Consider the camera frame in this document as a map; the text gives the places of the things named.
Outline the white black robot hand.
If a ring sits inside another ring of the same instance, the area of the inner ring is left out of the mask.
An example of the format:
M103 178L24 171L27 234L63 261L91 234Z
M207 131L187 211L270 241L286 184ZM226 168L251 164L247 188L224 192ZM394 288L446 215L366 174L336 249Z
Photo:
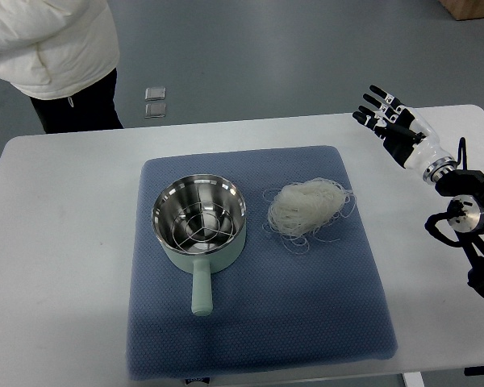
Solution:
M417 172L429 185L457 169L457 161L440 146L439 136L418 112L393 94L371 85L363 98L371 107L359 106L353 118L369 128L394 161Z

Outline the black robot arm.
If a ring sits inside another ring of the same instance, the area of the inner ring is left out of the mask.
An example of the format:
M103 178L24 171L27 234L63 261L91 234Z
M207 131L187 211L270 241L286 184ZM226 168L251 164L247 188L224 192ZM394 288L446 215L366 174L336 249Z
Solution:
M450 197L446 211L431 215L425 229L435 239L466 254L468 286L484 298L484 173L456 169L435 180L439 195Z

